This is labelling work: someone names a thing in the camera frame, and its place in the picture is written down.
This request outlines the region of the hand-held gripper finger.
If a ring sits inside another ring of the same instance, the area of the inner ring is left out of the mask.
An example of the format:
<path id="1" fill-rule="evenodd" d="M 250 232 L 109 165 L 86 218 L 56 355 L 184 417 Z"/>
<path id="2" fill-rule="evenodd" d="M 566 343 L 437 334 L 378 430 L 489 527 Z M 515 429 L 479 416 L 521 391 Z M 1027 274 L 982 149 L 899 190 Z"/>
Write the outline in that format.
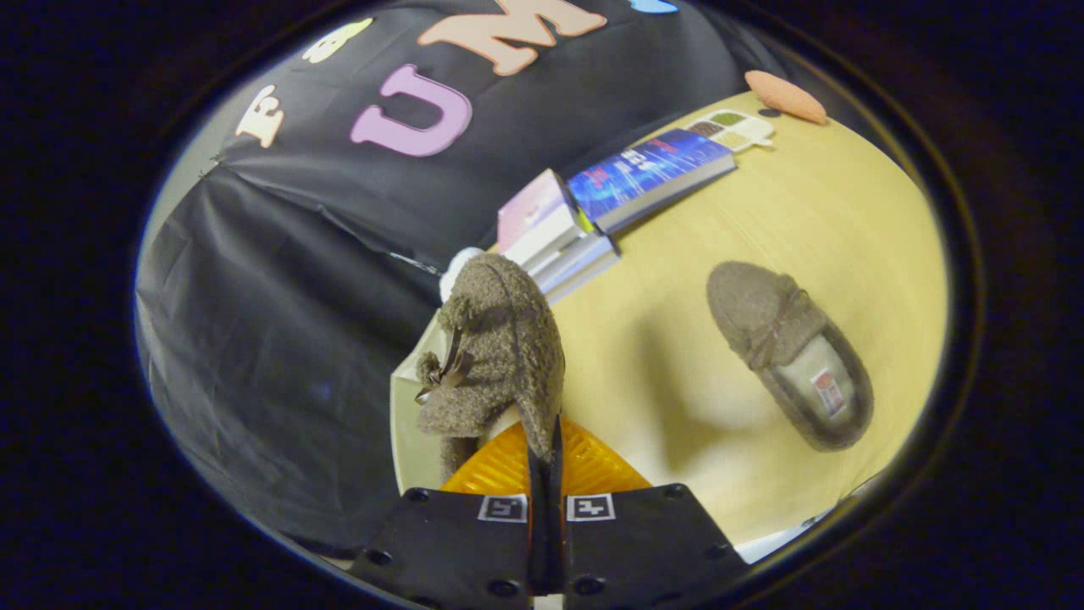
<path id="1" fill-rule="evenodd" d="M 691 486 L 653 484 L 599 436 L 559 419 L 550 555 L 566 609 L 702 609 L 750 570 Z"/>
<path id="2" fill-rule="evenodd" d="M 508 425 L 446 486 L 404 491 L 352 575 L 404 606 L 530 609 L 547 542 L 535 467 L 522 425 Z"/>

